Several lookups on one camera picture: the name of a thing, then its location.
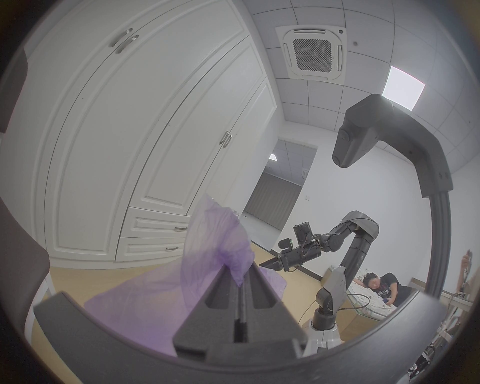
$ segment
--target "black t-shirt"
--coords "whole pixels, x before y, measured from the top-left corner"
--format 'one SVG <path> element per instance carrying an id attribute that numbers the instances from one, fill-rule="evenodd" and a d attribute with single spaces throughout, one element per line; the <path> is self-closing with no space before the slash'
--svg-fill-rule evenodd
<path id="1" fill-rule="evenodd" d="M 385 276 L 382 276 L 380 278 L 379 288 L 373 289 L 373 291 L 381 298 L 389 299 L 392 297 L 392 290 L 390 289 L 390 286 L 393 283 L 397 283 L 397 286 L 398 286 L 398 289 L 397 289 L 398 293 L 393 305 L 398 307 L 401 303 L 403 303 L 408 298 L 408 296 L 410 296 L 410 293 L 412 293 L 412 288 L 401 285 L 393 273 L 387 273 Z"/>

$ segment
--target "plastic bag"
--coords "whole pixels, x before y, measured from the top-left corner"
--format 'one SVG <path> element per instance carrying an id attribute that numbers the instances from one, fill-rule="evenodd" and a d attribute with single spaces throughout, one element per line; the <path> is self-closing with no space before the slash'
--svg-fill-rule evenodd
<path id="1" fill-rule="evenodd" d="M 95 296 L 85 309 L 124 337 L 176 356 L 173 336 L 220 268 L 228 266 L 240 286 L 254 258 L 238 217 L 204 196 L 190 220 L 181 259 Z M 287 282 L 275 271 L 260 269 L 282 298 Z"/>

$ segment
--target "ceiling air conditioner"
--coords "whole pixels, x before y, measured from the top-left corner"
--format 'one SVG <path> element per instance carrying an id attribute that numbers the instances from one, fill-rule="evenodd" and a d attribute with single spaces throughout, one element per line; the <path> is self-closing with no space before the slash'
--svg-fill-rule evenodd
<path id="1" fill-rule="evenodd" d="M 332 25 L 277 27 L 290 79 L 343 85 L 347 67 L 347 30 Z"/>

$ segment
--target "drawer handle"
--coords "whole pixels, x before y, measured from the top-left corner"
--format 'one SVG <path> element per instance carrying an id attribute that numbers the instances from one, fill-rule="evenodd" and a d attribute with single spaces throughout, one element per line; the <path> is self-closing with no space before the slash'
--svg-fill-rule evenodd
<path id="1" fill-rule="evenodd" d="M 130 37 L 128 40 L 125 40 L 122 45 L 118 47 L 118 49 L 115 51 L 115 53 L 122 53 L 125 48 L 134 40 L 138 39 L 139 35 L 135 35 Z"/>
<path id="2" fill-rule="evenodd" d="M 225 134 L 223 135 L 222 140 L 220 140 L 219 145 L 222 145 L 225 142 L 225 139 L 227 138 L 227 136 L 228 136 L 228 131 L 226 131 Z"/>
<path id="3" fill-rule="evenodd" d="M 227 147 L 228 147 L 228 145 L 230 144 L 230 140 L 231 140 L 231 139 L 232 139 L 232 135 L 230 135 L 230 136 L 228 137 L 227 141 L 225 142 L 225 144 L 223 144 L 223 147 L 224 147 L 224 148 L 227 148 Z"/>
<path id="4" fill-rule="evenodd" d="M 125 32 L 123 32 L 120 36 L 118 36 L 115 40 L 113 40 L 110 44 L 111 47 L 114 47 L 118 44 L 120 40 L 122 40 L 125 36 L 127 36 L 131 31 L 133 31 L 133 28 L 127 29 Z"/>

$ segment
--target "square light panel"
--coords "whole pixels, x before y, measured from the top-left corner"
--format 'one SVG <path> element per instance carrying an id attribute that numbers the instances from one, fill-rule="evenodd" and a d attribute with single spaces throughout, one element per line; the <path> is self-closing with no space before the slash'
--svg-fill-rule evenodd
<path id="1" fill-rule="evenodd" d="M 420 98 L 424 87 L 425 84 L 415 77 L 398 68 L 390 67 L 382 96 L 411 111 Z"/>

